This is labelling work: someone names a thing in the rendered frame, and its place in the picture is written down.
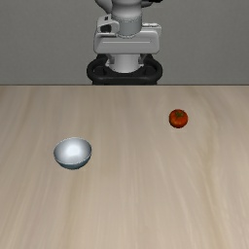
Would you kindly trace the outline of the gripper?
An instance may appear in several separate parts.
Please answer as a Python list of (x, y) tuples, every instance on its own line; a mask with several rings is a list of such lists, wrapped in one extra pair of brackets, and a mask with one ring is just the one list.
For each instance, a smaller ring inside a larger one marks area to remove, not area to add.
[(95, 32), (93, 50), (96, 53), (106, 53), (109, 64), (115, 62), (113, 54), (140, 54), (138, 62), (143, 64), (146, 53), (159, 52), (160, 35), (161, 26), (157, 23), (143, 23), (140, 32), (131, 37)]

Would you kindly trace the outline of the red tomato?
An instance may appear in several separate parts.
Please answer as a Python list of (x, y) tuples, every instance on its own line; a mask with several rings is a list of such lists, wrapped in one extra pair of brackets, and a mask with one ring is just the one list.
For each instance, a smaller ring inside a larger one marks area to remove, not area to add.
[(169, 114), (169, 123), (175, 128), (182, 128), (188, 123), (188, 115), (184, 110), (175, 109)]

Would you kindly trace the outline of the grey-white bowl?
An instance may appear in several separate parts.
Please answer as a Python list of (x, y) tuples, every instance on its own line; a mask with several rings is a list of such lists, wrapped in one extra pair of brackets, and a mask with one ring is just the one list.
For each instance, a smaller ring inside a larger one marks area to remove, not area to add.
[(55, 161), (63, 168), (75, 170), (85, 166), (91, 158), (90, 143), (80, 137), (66, 138), (53, 149)]

